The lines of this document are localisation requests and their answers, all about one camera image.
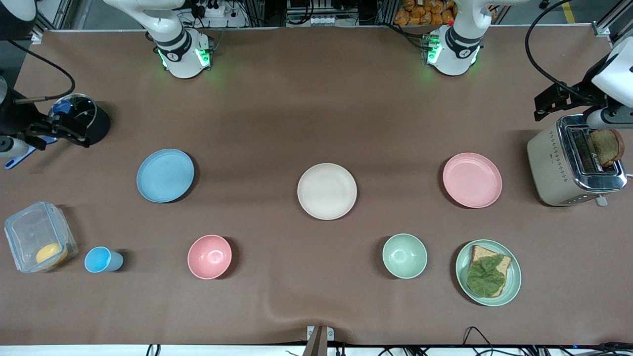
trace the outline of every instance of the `green bowl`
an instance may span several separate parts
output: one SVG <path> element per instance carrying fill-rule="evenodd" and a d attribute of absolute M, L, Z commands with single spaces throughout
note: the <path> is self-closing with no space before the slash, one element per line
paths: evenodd
<path fill-rule="evenodd" d="M 415 278 L 427 266 L 427 249 L 413 235 L 391 236 L 382 248 L 382 261 L 394 276 L 403 279 Z"/>
<path fill-rule="evenodd" d="M 501 295 L 495 298 L 484 298 L 476 295 L 466 285 L 468 280 L 468 266 L 470 266 L 470 260 L 472 259 L 473 246 L 479 245 L 485 247 L 488 250 L 495 251 L 496 253 L 502 253 L 512 258 L 510 267 L 508 268 L 508 278 L 506 285 L 501 291 Z M 475 240 L 471 241 L 464 246 L 460 253 L 457 255 L 457 261 L 455 262 L 455 272 L 457 273 L 457 281 L 460 283 L 464 292 L 475 302 L 486 305 L 488 307 L 500 307 L 510 303 L 514 299 L 518 291 L 521 289 L 521 267 L 518 266 L 517 258 L 508 250 L 505 246 L 492 240 Z"/>

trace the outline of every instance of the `lettuce leaf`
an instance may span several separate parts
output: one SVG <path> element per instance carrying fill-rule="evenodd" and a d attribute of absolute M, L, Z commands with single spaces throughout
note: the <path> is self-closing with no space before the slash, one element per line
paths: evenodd
<path fill-rule="evenodd" d="M 466 285 L 473 293 L 484 298 L 490 298 L 497 293 L 506 281 L 503 273 L 496 268 L 503 257 L 504 255 L 500 253 L 496 256 L 483 257 L 468 267 Z"/>

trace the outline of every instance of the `white plate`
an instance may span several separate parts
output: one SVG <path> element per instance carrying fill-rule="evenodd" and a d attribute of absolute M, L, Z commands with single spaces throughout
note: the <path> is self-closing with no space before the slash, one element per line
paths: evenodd
<path fill-rule="evenodd" d="M 356 203 L 356 181 L 345 168 L 321 163 L 308 169 L 299 180 L 297 197 L 306 213 L 321 220 L 347 214 Z"/>

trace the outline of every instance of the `green plate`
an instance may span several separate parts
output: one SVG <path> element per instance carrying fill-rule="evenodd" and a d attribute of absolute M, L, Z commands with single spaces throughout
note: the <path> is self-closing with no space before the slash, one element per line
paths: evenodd
<path fill-rule="evenodd" d="M 512 262 L 510 262 L 510 267 L 508 268 L 506 285 L 503 287 L 501 295 L 496 298 L 483 298 L 478 296 L 466 285 L 468 266 L 470 265 L 473 246 L 475 245 L 485 247 L 488 250 L 502 253 L 512 258 Z M 466 244 L 466 246 L 461 249 L 460 254 L 457 255 L 455 273 L 457 274 L 457 281 L 460 283 L 461 288 L 464 289 L 464 292 L 475 302 L 487 305 L 488 307 L 500 307 L 510 303 L 510 301 L 517 296 L 518 290 L 521 289 L 521 268 L 518 266 L 517 258 L 505 246 L 492 240 L 475 240 Z"/>

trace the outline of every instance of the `brown table cover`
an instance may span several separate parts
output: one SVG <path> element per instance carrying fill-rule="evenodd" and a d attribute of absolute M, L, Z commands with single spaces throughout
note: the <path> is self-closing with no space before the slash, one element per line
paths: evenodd
<path fill-rule="evenodd" d="M 47 33 L 32 48 L 70 71 L 113 123 L 89 149 L 59 142 L 0 173 L 0 219 L 46 200 L 80 250 L 54 272 L 22 274 L 0 239 L 0 343 L 278 343 L 305 339 L 311 324 L 364 344 L 455 344 L 471 325 L 493 343 L 630 341 L 632 190 L 607 208 L 539 203 L 525 145 L 561 115 L 532 118 L 550 83 L 526 58 L 525 31 L 490 29 L 460 77 L 423 68 L 389 29 L 227 32 L 213 69 L 190 80 L 164 72 L 143 33 Z M 539 28 L 532 43 L 571 84 L 609 51 L 588 26 Z M 67 87 L 27 57 L 16 88 Z M 135 179 L 163 148 L 190 154 L 196 179 L 185 198 L 154 204 Z M 488 208 L 462 208 L 442 191 L 442 165 L 465 151 L 501 171 L 503 192 Z M 301 174 L 322 162 L 358 184 L 356 205 L 336 221 L 311 218 L 296 198 Z M 382 265 L 382 245 L 399 232 L 428 249 L 413 280 Z M 219 280 L 187 268 L 205 234 L 234 249 Z M 454 276 L 460 247 L 481 238 L 507 246 L 523 272 L 503 307 L 474 304 Z M 84 269 L 99 245 L 123 250 L 121 272 Z"/>

